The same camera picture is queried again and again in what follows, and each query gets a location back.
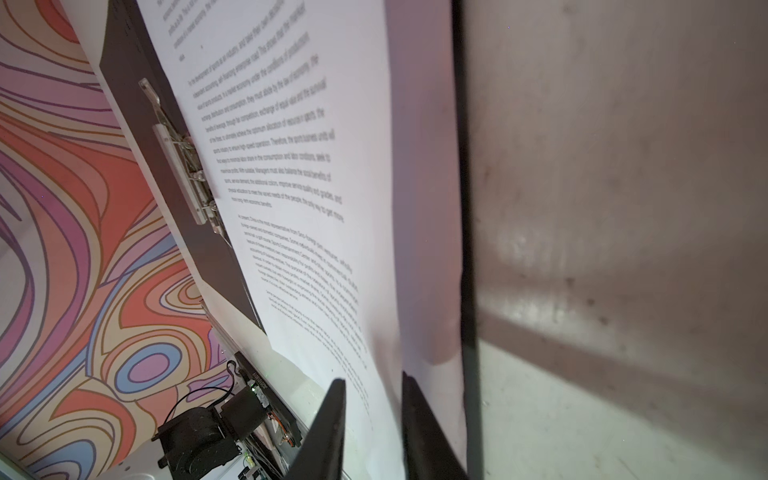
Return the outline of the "blue file folder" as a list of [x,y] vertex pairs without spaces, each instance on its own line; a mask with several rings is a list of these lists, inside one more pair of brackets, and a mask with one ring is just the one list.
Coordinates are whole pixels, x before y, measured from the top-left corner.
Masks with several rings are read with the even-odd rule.
[[[100,70],[204,285],[204,297],[246,352],[271,347],[233,246],[197,225],[153,133],[146,78],[175,128],[189,135],[139,11],[107,5]],[[380,1],[385,6],[392,142],[392,234],[402,373],[414,377],[467,475],[463,368],[462,206],[456,119],[453,12],[448,1]]]

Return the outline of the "printed paper sheet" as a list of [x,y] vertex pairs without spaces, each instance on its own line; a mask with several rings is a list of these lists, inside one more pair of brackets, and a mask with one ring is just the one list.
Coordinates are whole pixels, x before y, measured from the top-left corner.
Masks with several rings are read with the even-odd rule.
[[374,479],[405,475],[380,1],[142,1],[271,347],[321,386]]

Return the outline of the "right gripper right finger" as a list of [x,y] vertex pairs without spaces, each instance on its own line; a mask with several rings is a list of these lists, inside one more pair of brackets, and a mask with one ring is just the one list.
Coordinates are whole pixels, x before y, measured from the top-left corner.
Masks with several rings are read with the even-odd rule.
[[401,424],[408,480],[468,480],[416,379],[402,373]]

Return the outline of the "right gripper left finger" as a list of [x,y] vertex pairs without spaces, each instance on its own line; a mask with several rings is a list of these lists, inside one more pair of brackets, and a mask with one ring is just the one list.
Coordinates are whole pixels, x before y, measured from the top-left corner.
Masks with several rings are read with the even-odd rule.
[[346,382],[335,379],[285,480],[340,480],[343,473]]

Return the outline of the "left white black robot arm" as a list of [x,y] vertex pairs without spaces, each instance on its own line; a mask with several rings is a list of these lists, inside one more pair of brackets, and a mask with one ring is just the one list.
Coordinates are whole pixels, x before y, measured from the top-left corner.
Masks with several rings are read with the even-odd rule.
[[246,479],[259,466],[253,435],[269,415],[270,402],[254,387],[228,389],[208,406],[166,419],[153,439],[162,449],[157,466],[173,479],[203,479],[236,459]]

